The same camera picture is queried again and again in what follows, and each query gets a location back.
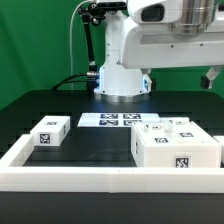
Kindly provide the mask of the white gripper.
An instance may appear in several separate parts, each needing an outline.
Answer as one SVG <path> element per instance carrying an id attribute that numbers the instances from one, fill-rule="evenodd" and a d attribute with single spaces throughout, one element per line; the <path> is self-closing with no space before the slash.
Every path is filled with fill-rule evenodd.
<path id="1" fill-rule="evenodd" d="M 211 89 L 223 70 L 224 25 L 217 21 L 205 32 L 190 35 L 173 33 L 169 24 L 138 24 L 128 18 L 122 27 L 119 61 L 143 74 L 151 74 L 151 68 L 213 65 L 200 82 L 202 89 Z"/>

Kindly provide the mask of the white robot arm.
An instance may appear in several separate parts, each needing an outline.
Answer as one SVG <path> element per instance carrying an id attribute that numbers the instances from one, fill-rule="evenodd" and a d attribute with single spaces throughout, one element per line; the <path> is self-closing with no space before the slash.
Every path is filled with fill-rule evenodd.
<path id="1" fill-rule="evenodd" d="M 114 102 L 146 98 L 154 68 L 208 66 L 205 89 L 224 68 L 220 0 L 96 0 L 106 11 L 105 62 L 94 95 Z"/>

